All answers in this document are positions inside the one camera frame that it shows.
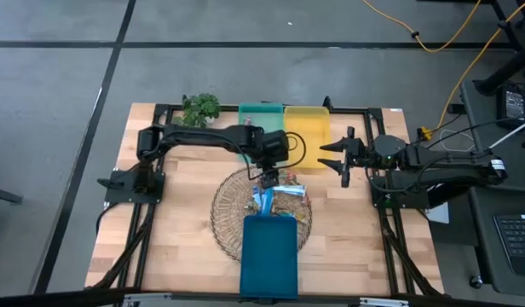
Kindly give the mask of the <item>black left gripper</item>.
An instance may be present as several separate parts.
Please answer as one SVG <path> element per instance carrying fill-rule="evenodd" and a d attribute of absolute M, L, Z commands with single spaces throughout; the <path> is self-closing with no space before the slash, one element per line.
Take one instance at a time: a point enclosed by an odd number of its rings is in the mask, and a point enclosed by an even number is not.
<path fill-rule="evenodd" d="M 283 130 L 264 132 L 261 139 L 262 147 L 256 155 L 256 166 L 267 171 L 280 168 L 289 159 L 289 142 Z M 262 188 L 275 187 L 280 184 L 280 173 L 273 171 L 261 175 Z"/>

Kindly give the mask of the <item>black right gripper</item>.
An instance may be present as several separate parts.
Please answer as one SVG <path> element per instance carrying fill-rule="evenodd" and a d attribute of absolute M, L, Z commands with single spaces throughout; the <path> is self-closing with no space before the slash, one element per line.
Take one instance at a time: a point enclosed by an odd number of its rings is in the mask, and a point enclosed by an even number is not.
<path fill-rule="evenodd" d="M 320 146 L 321 150 L 341 153 L 344 151 L 343 163 L 340 160 L 317 159 L 317 161 L 337 174 L 341 174 L 341 187 L 347 188 L 350 182 L 350 169 L 353 167 L 368 167 L 372 163 L 370 152 L 360 138 L 355 138 L 355 128 L 347 128 L 346 137 L 337 142 Z"/>

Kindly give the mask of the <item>white light-blue granola bar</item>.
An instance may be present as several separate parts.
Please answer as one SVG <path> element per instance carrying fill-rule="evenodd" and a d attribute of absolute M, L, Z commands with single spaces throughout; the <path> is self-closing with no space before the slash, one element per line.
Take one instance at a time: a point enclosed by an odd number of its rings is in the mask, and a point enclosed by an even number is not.
<path fill-rule="evenodd" d="M 306 187 L 304 185 L 279 185 L 274 186 L 273 191 L 304 197 L 306 194 Z"/>

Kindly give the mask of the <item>green brown granola bar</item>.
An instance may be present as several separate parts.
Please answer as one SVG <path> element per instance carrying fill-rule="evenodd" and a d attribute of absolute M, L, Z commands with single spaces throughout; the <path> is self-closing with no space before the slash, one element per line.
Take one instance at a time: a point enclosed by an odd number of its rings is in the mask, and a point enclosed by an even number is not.
<path fill-rule="evenodd" d="M 298 222 L 303 224 L 309 224 L 311 222 L 311 211 L 305 209 L 289 210 L 288 215 L 294 217 Z"/>

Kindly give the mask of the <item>yellow plastic bin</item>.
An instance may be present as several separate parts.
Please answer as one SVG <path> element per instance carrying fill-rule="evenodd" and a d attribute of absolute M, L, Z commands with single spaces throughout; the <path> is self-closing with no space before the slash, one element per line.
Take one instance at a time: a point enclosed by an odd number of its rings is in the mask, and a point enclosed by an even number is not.
<path fill-rule="evenodd" d="M 300 135 L 305 144 L 306 155 L 297 168 L 325 168 L 318 159 L 331 159 L 332 152 L 321 150 L 320 146 L 331 142 L 329 110 L 325 107 L 285 107 L 284 128 L 286 132 Z"/>

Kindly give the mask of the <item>teal plastic bin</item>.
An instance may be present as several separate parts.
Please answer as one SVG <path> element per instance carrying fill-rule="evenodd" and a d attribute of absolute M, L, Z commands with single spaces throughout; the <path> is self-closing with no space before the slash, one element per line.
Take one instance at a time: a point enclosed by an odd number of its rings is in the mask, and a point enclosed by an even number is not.
<path fill-rule="evenodd" d="M 246 102 L 239 105 L 239 124 L 244 125 L 251 117 L 252 125 L 264 129 L 264 132 L 284 130 L 284 106 L 276 102 Z"/>

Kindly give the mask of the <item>blue plastic bin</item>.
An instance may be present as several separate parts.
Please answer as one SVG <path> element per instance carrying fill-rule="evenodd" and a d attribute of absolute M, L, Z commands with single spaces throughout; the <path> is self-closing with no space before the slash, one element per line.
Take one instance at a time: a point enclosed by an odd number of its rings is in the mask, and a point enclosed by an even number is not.
<path fill-rule="evenodd" d="M 239 295 L 298 298 L 297 220 L 251 215 L 244 218 Z"/>

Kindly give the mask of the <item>small green potted plant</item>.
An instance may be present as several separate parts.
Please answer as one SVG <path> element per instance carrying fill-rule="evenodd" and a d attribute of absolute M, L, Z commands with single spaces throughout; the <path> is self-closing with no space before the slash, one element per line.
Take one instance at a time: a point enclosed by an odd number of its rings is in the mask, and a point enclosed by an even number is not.
<path fill-rule="evenodd" d="M 221 105 L 216 96 L 208 93 L 182 96 L 182 116 L 173 116 L 172 123 L 196 128 L 206 128 L 219 118 Z"/>

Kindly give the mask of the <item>white paper sheet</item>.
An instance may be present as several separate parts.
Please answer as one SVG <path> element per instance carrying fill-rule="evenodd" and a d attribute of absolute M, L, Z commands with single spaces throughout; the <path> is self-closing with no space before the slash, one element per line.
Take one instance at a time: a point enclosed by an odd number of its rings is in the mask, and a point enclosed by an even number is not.
<path fill-rule="evenodd" d="M 426 209 L 424 213 L 428 220 L 431 222 L 442 224 L 450 223 L 449 206 L 447 202 L 442 203 L 431 209 Z"/>

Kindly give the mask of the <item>silver aluminium profile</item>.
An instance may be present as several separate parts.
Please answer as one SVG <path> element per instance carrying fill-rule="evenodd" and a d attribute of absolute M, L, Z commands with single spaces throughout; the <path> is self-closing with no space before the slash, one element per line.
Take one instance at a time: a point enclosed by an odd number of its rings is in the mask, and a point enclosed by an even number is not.
<path fill-rule="evenodd" d="M 365 298 L 359 299 L 360 307 L 410 307 L 406 300 L 390 298 Z"/>
<path fill-rule="evenodd" d="M 130 293 L 124 296 L 122 307 L 139 307 L 141 303 L 172 300 L 172 293 Z"/>

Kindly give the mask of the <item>dark grey desk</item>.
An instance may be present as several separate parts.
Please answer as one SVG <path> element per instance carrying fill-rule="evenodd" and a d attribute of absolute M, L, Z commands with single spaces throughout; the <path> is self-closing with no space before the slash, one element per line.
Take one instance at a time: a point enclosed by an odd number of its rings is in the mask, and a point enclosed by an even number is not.
<path fill-rule="evenodd" d="M 498 293 L 525 296 L 525 257 L 519 258 L 522 267 L 514 270 L 495 221 L 500 216 L 525 215 L 525 190 L 471 188 L 469 202 L 483 282 Z"/>
<path fill-rule="evenodd" d="M 478 92 L 472 81 L 460 85 L 460 97 L 466 108 L 471 126 L 496 120 L 496 98 Z M 511 130 L 501 128 L 496 123 L 480 126 L 472 131 L 476 149 L 486 149 L 500 137 Z M 525 190 L 525 148 L 521 144 L 498 146 L 493 153 L 500 157 L 507 171 L 508 178 L 501 184 L 502 188 Z"/>

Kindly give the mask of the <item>thin white pole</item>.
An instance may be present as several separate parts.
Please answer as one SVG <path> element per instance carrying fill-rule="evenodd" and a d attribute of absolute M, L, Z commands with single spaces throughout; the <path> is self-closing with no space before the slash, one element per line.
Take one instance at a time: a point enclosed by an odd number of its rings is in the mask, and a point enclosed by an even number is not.
<path fill-rule="evenodd" d="M 487 148 L 494 150 L 498 146 L 504 146 L 505 144 L 521 144 L 522 142 L 525 142 L 525 129 L 518 130 L 516 133 L 511 131 L 500 137 L 497 141 L 492 142 Z"/>

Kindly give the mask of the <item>black power adapter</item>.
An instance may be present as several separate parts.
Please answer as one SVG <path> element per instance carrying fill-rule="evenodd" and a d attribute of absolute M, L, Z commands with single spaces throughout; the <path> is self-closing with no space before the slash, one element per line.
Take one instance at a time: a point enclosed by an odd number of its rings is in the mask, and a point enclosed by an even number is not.
<path fill-rule="evenodd" d="M 514 84 L 502 84 L 496 92 L 497 126 L 514 130 L 525 123 L 525 96 Z"/>

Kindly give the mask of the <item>black desk leg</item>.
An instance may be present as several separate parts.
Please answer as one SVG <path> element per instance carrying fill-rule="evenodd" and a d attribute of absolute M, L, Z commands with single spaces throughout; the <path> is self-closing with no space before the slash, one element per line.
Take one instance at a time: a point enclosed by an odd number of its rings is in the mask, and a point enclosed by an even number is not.
<path fill-rule="evenodd" d="M 499 18 L 498 29 L 504 32 L 509 40 L 509 43 L 516 54 L 507 61 L 501 68 L 491 74 L 485 79 L 474 80 L 473 84 L 479 93 L 490 96 L 496 89 L 510 79 L 514 74 L 519 72 L 522 68 L 525 68 L 525 46 L 522 46 L 516 35 L 512 31 L 511 19 L 514 18 L 511 15 L 510 19 L 505 18 L 502 9 L 497 4 L 497 0 L 488 0 L 492 5 L 496 15 Z M 515 27 L 521 28 L 525 25 L 525 0 L 514 0 L 519 9 L 519 13 L 522 14 L 522 18 L 515 24 Z"/>

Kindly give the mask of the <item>black keyboard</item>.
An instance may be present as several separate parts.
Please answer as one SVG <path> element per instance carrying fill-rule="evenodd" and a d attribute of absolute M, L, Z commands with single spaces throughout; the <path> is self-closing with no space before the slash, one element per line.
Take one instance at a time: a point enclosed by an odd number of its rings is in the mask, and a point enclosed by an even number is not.
<path fill-rule="evenodd" d="M 493 217 L 511 270 L 525 276 L 525 214 Z"/>

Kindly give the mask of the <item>grey furniture leg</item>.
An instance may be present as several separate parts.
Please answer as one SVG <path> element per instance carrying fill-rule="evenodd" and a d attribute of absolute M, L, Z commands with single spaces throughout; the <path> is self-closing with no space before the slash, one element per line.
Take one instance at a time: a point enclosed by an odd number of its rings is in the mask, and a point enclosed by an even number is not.
<path fill-rule="evenodd" d="M 17 194 L 0 189 L 0 200 L 7 201 L 13 205 L 19 205 L 22 203 L 23 198 Z"/>

